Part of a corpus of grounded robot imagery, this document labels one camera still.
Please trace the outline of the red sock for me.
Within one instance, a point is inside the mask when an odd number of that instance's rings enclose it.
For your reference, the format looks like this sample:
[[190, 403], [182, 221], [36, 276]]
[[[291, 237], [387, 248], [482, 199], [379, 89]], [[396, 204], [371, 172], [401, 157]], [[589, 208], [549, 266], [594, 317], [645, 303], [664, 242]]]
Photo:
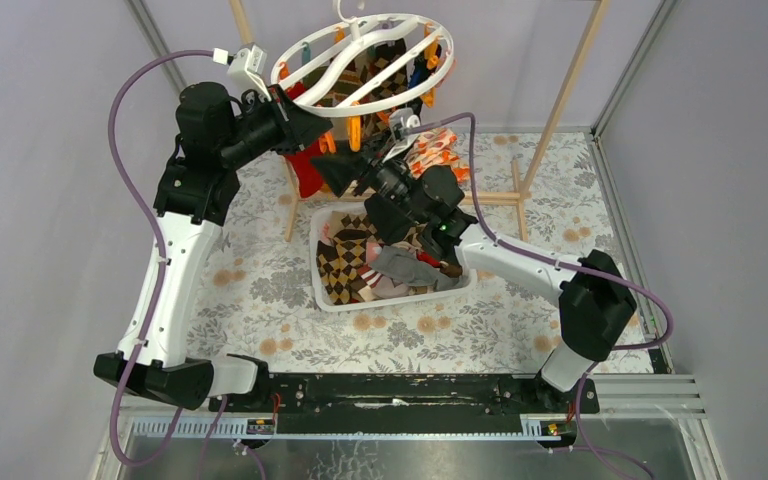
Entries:
[[320, 146], [314, 143], [303, 151], [284, 156], [296, 176], [297, 192], [303, 199], [313, 196], [325, 185], [322, 176], [312, 164], [312, 159], [321, 155]]
[[307, 104], [300, 102], [298, 100], [298, 98], [303, 94], [305, 94], [306, 91], [307, 91], [307, 88], [305, 87], [305, 85], [301, 81], [299, 81], [293, 84], [291, 87], [289, 87], [286, 90], [286, 93], [295, 105], [298, 105], [300, 107], [307, 107]]

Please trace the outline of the black sock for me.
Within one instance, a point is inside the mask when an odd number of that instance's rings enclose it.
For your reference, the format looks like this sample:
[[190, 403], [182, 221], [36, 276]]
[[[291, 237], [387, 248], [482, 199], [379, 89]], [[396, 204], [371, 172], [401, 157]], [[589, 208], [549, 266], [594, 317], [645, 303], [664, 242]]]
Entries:
[[376, 235], [385, 244], [403, 241], [409, 231], [417, 226], [398, 206], [379, 195], [366, 199], [364, 207]]

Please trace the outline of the grey sock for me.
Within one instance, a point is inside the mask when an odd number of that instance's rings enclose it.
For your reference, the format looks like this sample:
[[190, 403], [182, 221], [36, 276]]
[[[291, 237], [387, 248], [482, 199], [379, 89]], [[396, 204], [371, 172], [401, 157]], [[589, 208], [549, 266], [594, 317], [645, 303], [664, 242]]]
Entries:
[[411, 252], [393, 246], [384, 246], [369, 262], [369, 266], [409, 287], [432, 287], [435, 291], [447, 291], [464, 285], [460, 276], [449, 277], [428, 263], [418, 260]]

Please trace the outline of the white round clip hanger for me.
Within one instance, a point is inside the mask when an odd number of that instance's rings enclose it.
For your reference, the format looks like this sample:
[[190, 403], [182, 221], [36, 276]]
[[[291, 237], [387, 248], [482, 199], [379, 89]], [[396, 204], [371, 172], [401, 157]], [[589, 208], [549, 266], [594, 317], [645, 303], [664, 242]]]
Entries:
[[288, 48], [268, 75], [295, 103], [321, 117], [390, 112], [412, 103], [432, 107], [456, 63], [454, 40], [440, 22], [412, 13], [347, 15]]

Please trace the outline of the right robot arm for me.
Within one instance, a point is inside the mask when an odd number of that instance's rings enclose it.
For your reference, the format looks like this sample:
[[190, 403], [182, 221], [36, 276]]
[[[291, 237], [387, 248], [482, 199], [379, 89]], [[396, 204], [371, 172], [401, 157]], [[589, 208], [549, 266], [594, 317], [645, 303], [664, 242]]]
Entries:
[[558, 308], [561, 342], [533, 386], [543, 410], [557, 412], [572, 400], [579, 379], [609, 356], [636, 313], [610, 255], [593, 250], [581, 258], [562, 256], [493, 233], [461, 209], [465, 193], [448, 166], [414, 176], [397, 157], [360, 153], [318, 156], [312, 165], [337, 196], [372, 193], [365, 209], [381, 238], [400, 241], [418, 226], [421, 246], [434, 259], [492, 273]]

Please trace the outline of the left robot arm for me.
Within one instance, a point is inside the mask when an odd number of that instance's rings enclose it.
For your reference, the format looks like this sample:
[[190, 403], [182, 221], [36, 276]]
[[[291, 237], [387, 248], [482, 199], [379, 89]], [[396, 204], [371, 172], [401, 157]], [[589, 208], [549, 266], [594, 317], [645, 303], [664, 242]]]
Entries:
[[124, 393], [195, 410], [231, 394], [248, 411], [269, 401], [267, 365], [251, 357], [196, 359], [186, 335], [195, 288], [240, 189], [237, 172], [263, 154], [297, 153], [332, 123], [295, 104], [278, 85], [231, 96], [215, 82], [185, 88], [179, 132], [149, 210], [155, 239], [134, 316], [94, 375]]

